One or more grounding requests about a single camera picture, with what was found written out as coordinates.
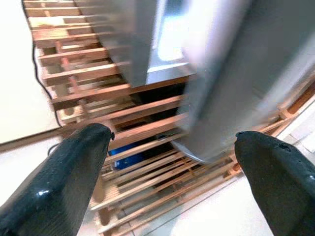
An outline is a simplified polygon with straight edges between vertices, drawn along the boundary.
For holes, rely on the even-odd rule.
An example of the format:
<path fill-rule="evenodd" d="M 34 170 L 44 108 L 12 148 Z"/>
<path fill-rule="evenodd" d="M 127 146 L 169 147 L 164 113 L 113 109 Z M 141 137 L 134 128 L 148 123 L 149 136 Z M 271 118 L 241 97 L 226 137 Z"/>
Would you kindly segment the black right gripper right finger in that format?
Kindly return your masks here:
<path fill-rule="evenodd" d="M 256 131 L 236 134 L 236 159 L 275 236 L 315 234 L 315 166 L 295 146 Z"/>

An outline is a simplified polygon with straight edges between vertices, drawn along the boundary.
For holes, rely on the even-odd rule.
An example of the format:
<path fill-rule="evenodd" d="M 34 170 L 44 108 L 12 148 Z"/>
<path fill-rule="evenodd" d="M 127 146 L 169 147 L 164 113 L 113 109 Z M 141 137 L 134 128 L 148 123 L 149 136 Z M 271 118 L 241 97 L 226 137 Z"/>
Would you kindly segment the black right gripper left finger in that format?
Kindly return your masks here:
<path fill-rule="evenodd" d="M 1 206 L 1 235 L 77 235 L 114 138 L 92 123 L 64 139 Z"/>

